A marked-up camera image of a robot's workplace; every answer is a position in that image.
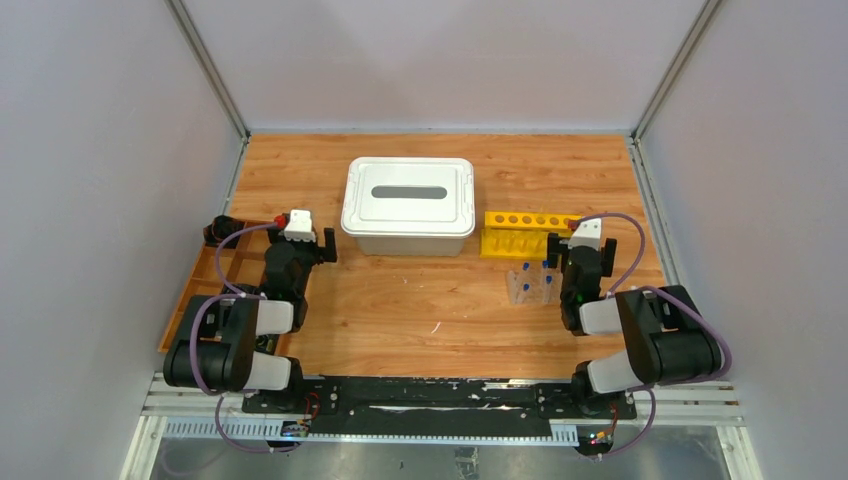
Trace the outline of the white bin lid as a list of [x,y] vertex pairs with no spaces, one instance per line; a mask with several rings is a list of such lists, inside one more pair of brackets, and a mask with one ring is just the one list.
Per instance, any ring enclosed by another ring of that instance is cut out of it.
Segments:
[[463,158],[359,157],[340,223],[354,237],[466,238],[476,225],[474,168]]

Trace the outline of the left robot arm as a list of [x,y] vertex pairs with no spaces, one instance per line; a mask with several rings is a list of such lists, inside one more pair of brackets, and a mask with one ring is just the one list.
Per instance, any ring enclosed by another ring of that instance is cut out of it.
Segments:
[[283,413],[298,411],[307,395],[300,362],[262,352],[256,342],[301,330],[312,270],[338,259],[334,230],[325,229],[324,236],[323,245],[273,241],[254,291],[229,285],[218,295],[193,296],[165,356],[165,382],[208,395],[253,391]]

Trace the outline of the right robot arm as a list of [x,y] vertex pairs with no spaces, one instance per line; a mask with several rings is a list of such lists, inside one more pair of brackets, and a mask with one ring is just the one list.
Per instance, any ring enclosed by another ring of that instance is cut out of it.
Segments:
[[562,272],[564,326],[576,336],[621,334],[624,349],[579,364],[571,403],[596,417],[627,391],[654,385],[711,381],[732,364],[726,341],[704,320],[682,285],[641,287],[603,295],[600,281],[612,273],[616,242],[570,245],[556,233],[547,239],[547,262]]

